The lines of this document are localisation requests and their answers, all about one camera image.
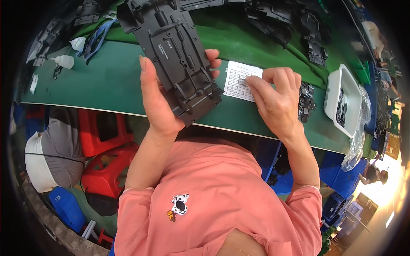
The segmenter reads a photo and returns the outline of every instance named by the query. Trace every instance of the metal rod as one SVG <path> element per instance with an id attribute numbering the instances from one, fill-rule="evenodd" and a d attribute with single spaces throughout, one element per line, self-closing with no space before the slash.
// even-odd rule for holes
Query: metal rod
<path id="1" fill-rule="evenodd" d="M 361 225 L 363 225 L 363 227 L 364 227 L 369 233 L 371 233 L 370 230 L 366 227 L 366 225 L 364 225 L 363 222 L 361 222 L 360 219 L 358 219 L 353 213 L 351 213 L 349 210 L 346 210 L 346 212 L 349 213 L 350 215 L 352 215 L 353 218 L 355 218 Z"/>

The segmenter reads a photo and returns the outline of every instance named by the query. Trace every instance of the woman's right hand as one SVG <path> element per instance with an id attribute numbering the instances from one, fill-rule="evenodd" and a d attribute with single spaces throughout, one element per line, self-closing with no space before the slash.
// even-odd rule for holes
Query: woman's right hand
<path id="1" fill-rule="evenodd" d="M 301 75 L 291 68 L 268 68 L 263 71 L 262 79 L 249 76 L 246 82 L 259 114 L 280 140 L 286 144 L 303 134 L 303 125 L 298 119 Z"/>

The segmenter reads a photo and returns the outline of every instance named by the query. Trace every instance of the woman's left hand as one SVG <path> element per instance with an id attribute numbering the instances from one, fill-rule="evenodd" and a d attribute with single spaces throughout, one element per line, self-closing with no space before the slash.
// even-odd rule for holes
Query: woman's left hand
<path id="1" fill-rule="evenodd" d="M 205 52 L 211 63 L 211 68 L 218 68 L 222 63 L 220 59 L 217 59 L 219 51 L 208 49 Z M 162 95 L 159 89 L 162 85 L 157 79 L 157 71 L 152 61 L 140 55 L 139 62 L 141 64 L 142 101 L 150 121 L 150 129 L 161 137 L 176 137 L 185 125 L 179 117 L 174 115 Z M 211 75 L 215 79 L 219 75 L 219 70 L 211 71 Z"/>

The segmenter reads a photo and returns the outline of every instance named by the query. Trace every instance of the green mat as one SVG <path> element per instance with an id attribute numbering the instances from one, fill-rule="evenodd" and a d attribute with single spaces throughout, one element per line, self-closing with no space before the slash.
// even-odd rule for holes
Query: green mat
<path id="1" fill-rule="evenodd" d="M 305 47 L 300 43 L 300 35 L 293 33 L 287 49 L 283 49 L 261 31 L 249 25 L 236 14 L 224 7 L 212 7 L 190 12 L 201 41 L 207 49 L 218 49 L 220 58 L 242 62 L 260 68 L 290 67 L 302 76 L 302 80 L 322 89 L 326 89 L 328 75 L 339 69 L 340 64 L 347 64 L 357 79 L 355 68 L 362 64 L 356 58 L 355 67 L 351 66 L 352 60 L 347 61 L 343 56 L 345 49 L 340 50 L 340 43 L 324 45 L 329 58 L 327 68 L 309 61 L 305 56 Z M 88 35 L 101 21 L 92 25 L 84 25 L 74 36 Z M 138 43 L 132 33 L 125 34 L 121 27 L 112 27 L 106 40 L 127 43 Z"/>

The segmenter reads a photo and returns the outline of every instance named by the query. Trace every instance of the white label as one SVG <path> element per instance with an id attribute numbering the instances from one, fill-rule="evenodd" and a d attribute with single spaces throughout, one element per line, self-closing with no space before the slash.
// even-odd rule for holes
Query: white label
<path id="1" fill-rule="evenodd" d="M 33 81 L 31 82 L 30 92 L 34 95 L 34 92 L 37 87 L 37 81 L 39 79 L 39 75 L 33 75 Z"/>
<path id="2" fill-rule="evenodd" d="M 224 95 L 255 102 L 251 89 L 246 86 L 245 78 L 255 75 L 262 78 L 263 70 L 235 61 L 228 62 Z"/>

